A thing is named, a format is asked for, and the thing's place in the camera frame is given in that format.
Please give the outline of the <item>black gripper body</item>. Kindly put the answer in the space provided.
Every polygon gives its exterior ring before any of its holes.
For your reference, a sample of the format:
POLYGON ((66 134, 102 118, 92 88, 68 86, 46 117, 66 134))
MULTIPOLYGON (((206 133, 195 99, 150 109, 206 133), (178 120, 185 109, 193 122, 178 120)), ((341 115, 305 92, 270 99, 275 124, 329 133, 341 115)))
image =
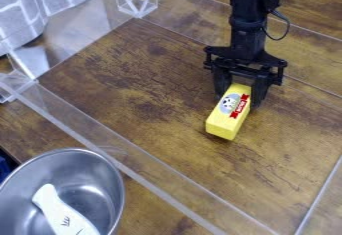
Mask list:
POLYGON ((231 42, 229 46, 207 46, 205 48, 205 67, 214 72, 222 69, 231 77, 265 79, 271 85, 281 85, 287 62, 273 56, 265 49, 267 35, 267 19, 243 21, 230 18, 231 42))

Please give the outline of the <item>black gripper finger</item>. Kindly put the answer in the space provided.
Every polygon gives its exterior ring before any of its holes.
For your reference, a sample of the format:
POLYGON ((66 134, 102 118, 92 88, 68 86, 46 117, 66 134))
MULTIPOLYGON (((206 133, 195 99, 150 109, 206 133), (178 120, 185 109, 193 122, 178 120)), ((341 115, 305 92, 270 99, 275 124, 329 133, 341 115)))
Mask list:
POLYGON ((255 109, 266 97, 269 82, 265 79, 257 79, 251 87, 251 108, 255 109))
POLYGON ((214 79, 215 97, 221 99, 231 85, 233 77, 229 71, 222 69, 215 69, 213 72, 213 79, 214 79))

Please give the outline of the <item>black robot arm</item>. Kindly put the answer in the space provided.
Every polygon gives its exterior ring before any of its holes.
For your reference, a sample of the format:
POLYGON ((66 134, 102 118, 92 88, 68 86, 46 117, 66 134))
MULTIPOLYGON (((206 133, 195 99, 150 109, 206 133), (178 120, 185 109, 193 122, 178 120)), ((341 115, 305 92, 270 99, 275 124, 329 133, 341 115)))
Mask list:
POLYGON ((214 90, 221 98, 233 85, 233 77, 251 79, 251 108, 261 106, 271 85, 281 85, 287 61, 266 52, 267 15, 279 0, 230 0, 230 45, 205 48, 205 67, 213 72, 214 90))

